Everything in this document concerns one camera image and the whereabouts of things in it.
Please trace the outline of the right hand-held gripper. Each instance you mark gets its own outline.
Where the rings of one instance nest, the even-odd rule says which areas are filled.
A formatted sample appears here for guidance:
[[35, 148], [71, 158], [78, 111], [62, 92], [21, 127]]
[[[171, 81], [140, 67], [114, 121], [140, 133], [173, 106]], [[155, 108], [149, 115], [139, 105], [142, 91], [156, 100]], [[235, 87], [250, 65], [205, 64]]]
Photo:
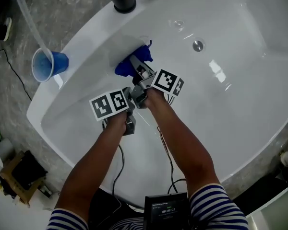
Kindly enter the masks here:
[[184, 86], [184, 80], [164, 69], [157, 72], [153, 71], [148, 65], [142, 62], [135, 56], [130, 56], [132, 67], [139, 75], [133, 78], [134, 89], [131, 97], [138, 109], [144, 109], [144, 101], [147, 98], [147, 90], [155, 88], [163, 92], [168, 97], [168, 103], [172, 104], [175, 97], [178, 97]]

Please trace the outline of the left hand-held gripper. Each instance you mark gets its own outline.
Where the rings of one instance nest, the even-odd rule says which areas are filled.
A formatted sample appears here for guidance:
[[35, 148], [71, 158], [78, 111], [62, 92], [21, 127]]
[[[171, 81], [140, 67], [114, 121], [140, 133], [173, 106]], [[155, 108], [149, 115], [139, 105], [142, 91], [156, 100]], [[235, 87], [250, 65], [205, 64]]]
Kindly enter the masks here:
[[131, 87], [105, 92], [89, 101], [97, 121], [102, 122], [105, 129], [108, 119], [121, 112], [126, 112], [126, 130], [124, 136], [132, 135], [135, 132], [136, 121], [133, 116], [135, 105], [132, 103]]

